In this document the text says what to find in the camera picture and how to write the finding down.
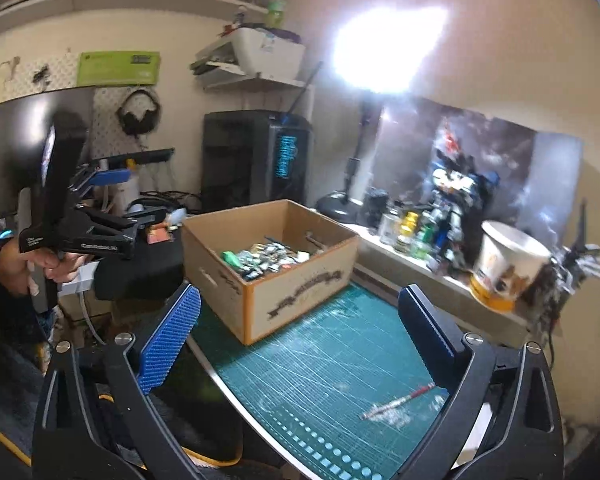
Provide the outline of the left hand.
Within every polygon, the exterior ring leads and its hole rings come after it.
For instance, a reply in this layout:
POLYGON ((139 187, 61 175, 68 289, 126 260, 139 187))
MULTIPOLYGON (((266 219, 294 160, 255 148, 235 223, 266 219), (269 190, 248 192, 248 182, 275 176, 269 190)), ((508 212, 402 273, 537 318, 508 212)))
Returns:
POLYGON ((49 280, 64 284, 74 280, 92 259, 92 255, 73 252, 60 258, 48 248, 20 252, 18 240, 10 240, 0 250, 0 283, 12 296, 24 296, 29 292, 33 271, 41 270, 49 280))

